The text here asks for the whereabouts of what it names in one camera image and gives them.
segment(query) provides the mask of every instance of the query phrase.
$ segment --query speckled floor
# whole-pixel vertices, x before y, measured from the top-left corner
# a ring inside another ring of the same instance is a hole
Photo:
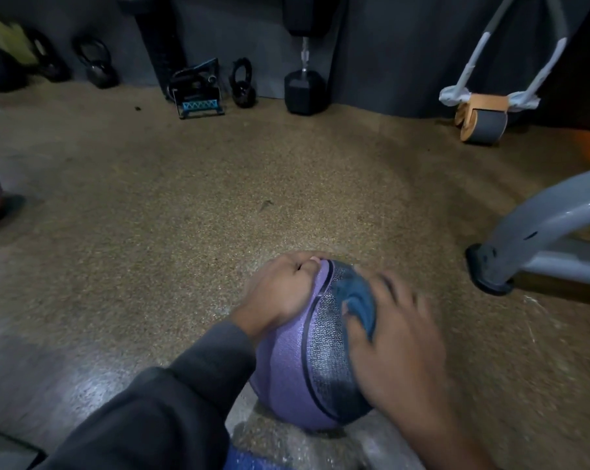
[[[587,168],[565,134],[513,128],[485,149],[446,121],[272,100],[180,121],[158,89],[80,84],[0,106],[0,178],[25,198],[0,223],[0,430],[53,450],[225,316],[261,262],[314,247],[435,298],[454,403],[499,466],[590,468],[590,305],[532,278],[487,296],[463,263],[499,217]],[[297,469],[419,467],[378,415],[304,435],[246,388],[227,425]]]

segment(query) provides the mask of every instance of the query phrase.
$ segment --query dumbbell handle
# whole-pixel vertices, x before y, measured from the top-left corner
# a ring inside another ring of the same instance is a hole
[[[308,70],[308,59],[310,58],[310,51],[308,50],[308,41],[310,38],[307,36],[303,37],[301,46],[301,71],[306,72]]]

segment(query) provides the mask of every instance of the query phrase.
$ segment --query wall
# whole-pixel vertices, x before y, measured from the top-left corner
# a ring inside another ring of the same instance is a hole
[[[227,66],[245,55],[259,94],[283,96],[284,75],[300,65],[300,40],[281,24],[281,0],[173,1],[189,63],[217,56],[227,74]],[[343,26],[339,30],[335,23],[310,50],[311,66],[326,77],[336,51],[334,102],[404,117],[451,116],[438,92],[456,82],[501,0],[346,1]],[[590,0],[563,0],[563,5],[574,31]],[[124,82],[156,84],[136,24],[121,15],[115,0],[0,0],[0,14],[45,32],[78,78],[82,70],[69,40],[88,30],[108,44]],[[523,89],[549,56],[546,16],[544,0],[518,0],[483,53],[471,89],[501,94]]]

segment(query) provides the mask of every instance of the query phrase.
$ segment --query sweatshirt sleeve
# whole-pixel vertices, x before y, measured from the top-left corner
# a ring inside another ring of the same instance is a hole
[[[225,418],[254,368],[251,341],[223,321],[168,368],[140,373],[39,468],[221,470]]]

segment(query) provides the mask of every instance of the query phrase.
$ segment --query blue mat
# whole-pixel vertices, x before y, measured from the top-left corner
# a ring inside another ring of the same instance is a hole
[[[242,452],[230,444],[227,453],[227,460],[223,470],[292,470],[290,467],[283,467],[273,462],[257,457],[250,452]]]

